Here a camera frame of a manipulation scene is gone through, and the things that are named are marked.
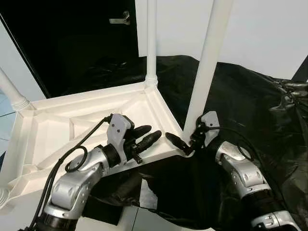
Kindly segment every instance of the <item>robotic hand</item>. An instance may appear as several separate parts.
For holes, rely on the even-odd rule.
[[[166,133],[166,137],[186,155],[197,149],[207,149],[216,153],[215,162],[230,175],[250,215],[254,231],[300,231],[290,213],[275,200],[266,179],[251,161],[249,152],[239,145],[221,140],[218,137],[220,129],[234,132],[244,138],[235,130],[219,127],[217,114],[214,111],[197,119],[190,146],[171,133]],[[245,141],[255,152],[253,145],[247,139]]]
[[[108,122],[107,145],[97,146],[89,153],[81,143],[84,142],[103,122]],[[116,165],[124,165],[128,160],[134,159],[138,164],[142,159],[138,156],[161,136],[156,131],[145,136],[141,142],[136,139],[151,130],[145,125],[134,129],[134,123],[124,115],[113,114],[103,119],[80,143],[68,151],[59,160],[48,177],[46,190],[39,205],[45,200],[41,216],[38,218],[40,206],[31,225],[25,231],[74,231],[80,218],[92,187]],[[65,167],[66,173],[55,183],[51,196],[45,192],[51,191],[52,182],[57,169],[64,159],[76,149],[83,149],[84,154],[73,159]]]

